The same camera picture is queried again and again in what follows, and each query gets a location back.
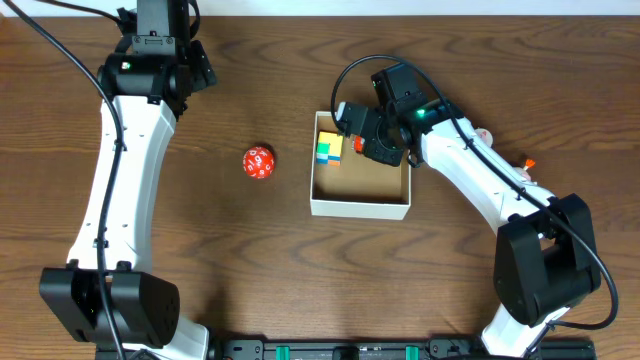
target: open box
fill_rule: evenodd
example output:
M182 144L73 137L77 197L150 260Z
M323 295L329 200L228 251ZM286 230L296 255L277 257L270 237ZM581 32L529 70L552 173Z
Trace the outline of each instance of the open box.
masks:
M316 112L311 164L311 215L402 220L411 206L411 167L380 164L344 138L340 166L316 163L318 133L336 133L331 113Z

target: white background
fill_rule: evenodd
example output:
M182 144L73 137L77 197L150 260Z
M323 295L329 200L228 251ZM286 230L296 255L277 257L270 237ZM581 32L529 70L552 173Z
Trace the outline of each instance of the white background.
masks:
M32 16L85 14L14 0ZM135 0L68 0L115 14ZM353 16L353 15L640 15L640 0L198 0L202 15ZM13 16L4 4L0 12Z

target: brown wood surface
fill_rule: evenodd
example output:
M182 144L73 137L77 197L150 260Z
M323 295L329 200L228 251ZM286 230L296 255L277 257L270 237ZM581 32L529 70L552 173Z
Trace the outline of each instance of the brown wood surface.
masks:
M117 40L103 19L41 19L90 69ZM205 18L219 85L192 96L164 160L154 271L183 312L270 338L418 338L479 332L498 299L495 238L470 203L427 168L401 222L314 218L313 116L352 60L393 53L433 76L507 159L558 196L589 204L599 253L620 290L617 322L587 335L602 359L640 354L640 25L637 18ZM373 103L368 64L342 99ZM53 47L0 23L0 358L90 359L38 295L80 227L95 169L100 99ZM264 142L278 164L248 178ZM595 322L606 289L567 317Z

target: red ball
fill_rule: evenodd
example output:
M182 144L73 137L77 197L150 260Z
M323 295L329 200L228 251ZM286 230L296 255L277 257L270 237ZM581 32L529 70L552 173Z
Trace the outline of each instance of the red ball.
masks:
M254 146L244 154L242 166L247 175L252 178L264 179L276 168L276 161L269 149Z

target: colorful block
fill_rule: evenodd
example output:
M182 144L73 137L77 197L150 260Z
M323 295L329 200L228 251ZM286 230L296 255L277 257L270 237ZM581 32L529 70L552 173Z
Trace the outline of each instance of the colorful block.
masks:
M340 166L342 142L343 137L341 135L321 131L318 134L316 162L318 164Z

